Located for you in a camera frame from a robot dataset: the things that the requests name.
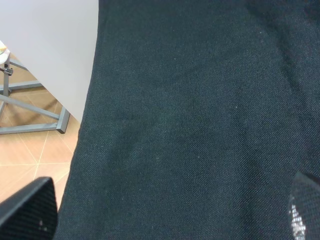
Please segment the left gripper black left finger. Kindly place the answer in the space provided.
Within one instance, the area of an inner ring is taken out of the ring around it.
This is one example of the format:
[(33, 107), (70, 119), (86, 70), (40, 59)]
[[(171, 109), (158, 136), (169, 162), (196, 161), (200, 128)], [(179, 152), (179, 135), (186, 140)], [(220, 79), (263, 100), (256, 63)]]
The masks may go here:
[(52, 240), (58, 224), (54, 182), (39, 177), (0, 204), (2, 240)]

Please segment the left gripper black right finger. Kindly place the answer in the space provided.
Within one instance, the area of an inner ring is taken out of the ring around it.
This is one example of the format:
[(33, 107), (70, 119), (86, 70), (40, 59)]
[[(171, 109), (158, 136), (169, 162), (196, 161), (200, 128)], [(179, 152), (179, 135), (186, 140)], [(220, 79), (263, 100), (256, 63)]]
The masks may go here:
[(288, 201), (288, 218), (295, 240), (320, 238), (320, 179), (297, 172)]

